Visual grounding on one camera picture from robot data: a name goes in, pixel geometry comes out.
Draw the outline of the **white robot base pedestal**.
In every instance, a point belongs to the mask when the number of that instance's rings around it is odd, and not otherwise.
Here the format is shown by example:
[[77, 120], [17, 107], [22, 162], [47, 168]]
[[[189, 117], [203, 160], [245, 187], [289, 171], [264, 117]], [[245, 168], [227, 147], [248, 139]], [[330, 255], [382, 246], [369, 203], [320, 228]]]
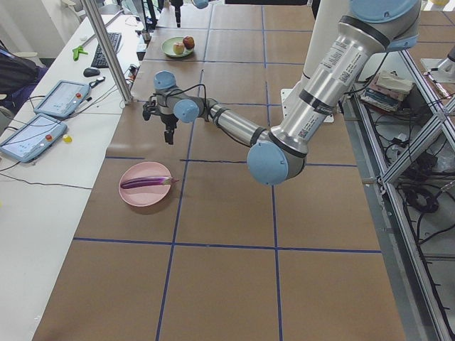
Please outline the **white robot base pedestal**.
[[280, 129], [310, 131], [332, 116], [368, 60], [359, 23], [349, 1], [320, 2], [303, 75], [283, 102]]

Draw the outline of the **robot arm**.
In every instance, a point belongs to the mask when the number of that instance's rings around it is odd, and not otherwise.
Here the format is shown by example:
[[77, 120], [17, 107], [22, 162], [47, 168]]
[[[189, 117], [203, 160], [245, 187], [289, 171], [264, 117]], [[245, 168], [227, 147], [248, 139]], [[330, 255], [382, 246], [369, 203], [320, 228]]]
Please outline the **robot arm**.
[[176, 121], [211, 120], [229, 137], [249, 146], [247, 167], [265, 185], [278, 185], [303, 171], [308, 142], [339, 99], [352, 87], [370, 57], [406, 50], [417, 42], [420, 1], [349, 1], [331, 19], [338, 36], [309, 80], [296, 83], [285, 99], [282, 122], [260, 127], [214, 99], [188, 96], [172, 72], [154, 76], [157, 111]]
[[[184, 0], [170, 0], [171, 5], [174, 7], [174, 13], [176, 18], [176, 25], [178, 28], [181, 27], [181, 7], [184, 4]], [[197, 9], [204, 9], [208, 6], [209, 0], [190, 0], [192, 5]]]

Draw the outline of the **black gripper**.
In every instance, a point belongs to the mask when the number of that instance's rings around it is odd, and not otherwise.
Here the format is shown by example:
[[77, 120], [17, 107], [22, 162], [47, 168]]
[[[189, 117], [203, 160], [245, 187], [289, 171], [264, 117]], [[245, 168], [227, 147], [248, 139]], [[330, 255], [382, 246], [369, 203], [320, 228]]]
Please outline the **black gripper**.
[[183, 5], [183, 0], [171, 0], [171, 4], [175, 7], [174, 13], [176, 17], [176, 26], [181, 27], [181, 8]]
[[174, 114], [161, 114], [161, 122], [165, 125], [165, 142], [173, 145], [174, 129], [177, 127], [178, 118]]

